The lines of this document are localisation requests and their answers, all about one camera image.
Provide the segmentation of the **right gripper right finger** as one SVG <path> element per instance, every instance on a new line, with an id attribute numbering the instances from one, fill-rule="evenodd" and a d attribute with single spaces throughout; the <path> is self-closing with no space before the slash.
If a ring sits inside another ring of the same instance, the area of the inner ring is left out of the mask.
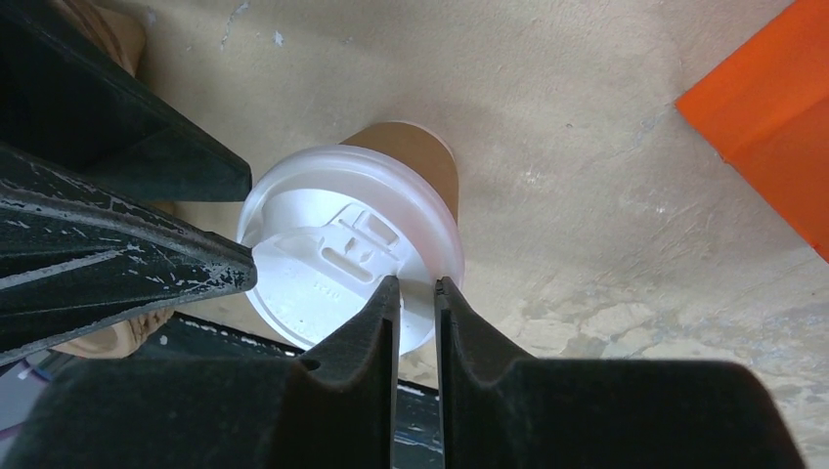
<path id="1" fill-rule="evenodd" d="M 541 359 L 435 286 L 448 468 L 801 468 L 746 367 L 711 360 Z"/>

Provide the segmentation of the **white cup lid picked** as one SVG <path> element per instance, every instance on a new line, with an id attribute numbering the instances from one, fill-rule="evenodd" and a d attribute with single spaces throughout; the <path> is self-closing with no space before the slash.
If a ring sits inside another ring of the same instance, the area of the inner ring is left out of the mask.
<path id="1" fill-rule="evenodd" d="M 399 351 L 413 352 L 435 334 L 435 282 L 464 276 L 458 224 L 439 193 L 404 163 L 360 147 L 305 149 L 277 163 L 244 201 L 236 239 L 257 270 L 250 304 L 304 350 L 393 276 Z"/>

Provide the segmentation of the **orange paper bag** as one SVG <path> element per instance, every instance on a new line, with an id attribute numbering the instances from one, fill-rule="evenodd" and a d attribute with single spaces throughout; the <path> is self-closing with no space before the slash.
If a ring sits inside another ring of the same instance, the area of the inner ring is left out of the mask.
<path id="1" fill-rule="evenodd" d="M 828 4 L 795 1 L 676 102 L 821 257 L 828 256 Z"/>

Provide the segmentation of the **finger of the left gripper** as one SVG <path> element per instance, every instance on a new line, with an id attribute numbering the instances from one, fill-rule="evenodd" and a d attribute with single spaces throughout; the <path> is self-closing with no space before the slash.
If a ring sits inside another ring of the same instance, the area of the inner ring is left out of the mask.
<path id="1" fill-rule="evenodd" d="M 249 165 L 137 76 L 134 19 L 91 1 L 1 5 L 1 187 L 36 162 L 138 201 L 240 201 Z"/>
<path id="2" fill-rule="evenodd" d="M 2 363 L 256 277 L 248 248 L 1 148 Z"/>

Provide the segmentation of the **brown paper cup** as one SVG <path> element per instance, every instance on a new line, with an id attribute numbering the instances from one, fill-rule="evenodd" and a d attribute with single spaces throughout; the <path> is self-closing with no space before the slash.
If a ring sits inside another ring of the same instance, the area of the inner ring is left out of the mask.
<path id="1" fill-rule="evenodd" d="M 378 122 L 341 142 L 370 149 L 405 164 L 441 197 L 458 221 L 459 175 L 450 147 L 428 129 L 407 121 Z"/>

